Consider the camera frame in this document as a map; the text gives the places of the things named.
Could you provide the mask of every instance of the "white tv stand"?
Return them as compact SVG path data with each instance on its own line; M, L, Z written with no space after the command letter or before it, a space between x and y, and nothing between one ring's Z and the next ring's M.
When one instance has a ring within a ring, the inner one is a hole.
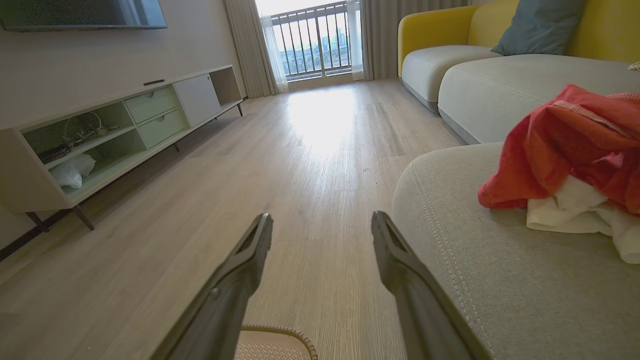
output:
M93 230L80 202L233 107L242 116L242 101L233 66L228 65L4 129L0 131L0 196L10 211L26 213L38 226L45 227L36 211L73 209ZM38 153L65 144L65 126L68 133L77 132L95 121L94 114L104 127L115 128L73 146L62 158L40 160ZM89 154L96 161L82 187L58 186L51 171L80 154Z

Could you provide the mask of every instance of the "clothing pile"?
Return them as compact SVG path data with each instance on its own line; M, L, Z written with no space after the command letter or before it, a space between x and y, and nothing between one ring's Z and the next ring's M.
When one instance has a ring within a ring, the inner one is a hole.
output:
M640 263L640 94L604 97L568 85L507 137L487 208L527 207L527 227L613 237Z

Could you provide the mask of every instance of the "drawer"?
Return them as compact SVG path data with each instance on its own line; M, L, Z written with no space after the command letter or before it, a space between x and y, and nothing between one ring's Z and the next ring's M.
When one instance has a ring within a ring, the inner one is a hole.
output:
M145 139L147 147L151 149L162 141L170 138L186 127L178 110L161 116L140 126L140 134Z
M125 104L136 124L176 107L175 99L171 91L169 91L169 88L158 89L134 97L133 99L126 100Z

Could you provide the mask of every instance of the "metal railing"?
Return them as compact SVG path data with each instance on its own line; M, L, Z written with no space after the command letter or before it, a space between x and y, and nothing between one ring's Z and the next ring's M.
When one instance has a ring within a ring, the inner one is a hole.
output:
M289 81L351 72L347 2L271 17Z

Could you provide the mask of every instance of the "wall-mounted tv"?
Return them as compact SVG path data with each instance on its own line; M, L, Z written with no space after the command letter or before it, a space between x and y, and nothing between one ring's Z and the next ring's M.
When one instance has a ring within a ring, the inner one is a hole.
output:
M7 31L163 29L158 0L0 0Z

